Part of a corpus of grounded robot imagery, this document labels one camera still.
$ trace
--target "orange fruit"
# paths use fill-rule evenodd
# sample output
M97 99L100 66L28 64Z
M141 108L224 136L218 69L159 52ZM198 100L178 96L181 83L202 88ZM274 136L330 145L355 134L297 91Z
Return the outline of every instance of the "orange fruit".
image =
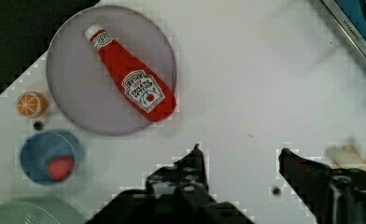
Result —
M28 119L35 119L44 114L48 107L46 98L37 91L28 91L17 100L18 113Z

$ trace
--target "blue bowl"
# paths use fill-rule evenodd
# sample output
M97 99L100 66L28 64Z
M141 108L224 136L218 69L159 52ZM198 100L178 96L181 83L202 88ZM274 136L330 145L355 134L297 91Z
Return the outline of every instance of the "blue bowl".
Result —
M21 166L37 184L52 185L61 182L51 179L47 170L49 162L58 157L71 156L76 168L82 161L82 155L82 147L74 135L67 131L48 131L26 141L21 150Z

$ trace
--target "red ketchup bottle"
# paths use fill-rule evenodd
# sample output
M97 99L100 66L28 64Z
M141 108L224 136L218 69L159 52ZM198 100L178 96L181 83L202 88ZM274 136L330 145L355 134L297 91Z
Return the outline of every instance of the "red ketchup bottle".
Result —
M176 98L171 89L104 28L95 24L85 35L125 99L145 118L157 122L174 113Z

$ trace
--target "white table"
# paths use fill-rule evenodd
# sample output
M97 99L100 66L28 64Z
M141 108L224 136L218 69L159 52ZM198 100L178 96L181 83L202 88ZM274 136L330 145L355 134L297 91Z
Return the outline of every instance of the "white table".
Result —
M0 95L0 202L57 190L90 217L200 142L219 202L236 202L256 223L314 223L277 172L278 149L327 162L328 147L354 141L364 156L366 75L311 2L104 1L142 12L170 37L178 111L140 133L105 137L77 129L52 105L46 130L74 133L86 155L74 179L40 187L20 167L21 145L35 130L15 100L28 90L47 94L43 55ZM283 195L270 194L273 186Z

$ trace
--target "gray plate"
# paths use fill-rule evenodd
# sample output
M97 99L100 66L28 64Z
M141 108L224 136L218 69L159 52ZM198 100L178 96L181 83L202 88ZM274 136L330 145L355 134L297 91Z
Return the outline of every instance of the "gray plate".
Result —
M102 25L174 91L176 61L159 27L125 7L92 7L70 18L49 46L47 81L58 107L78 127L103 135L150 125L122 96L84 31Z

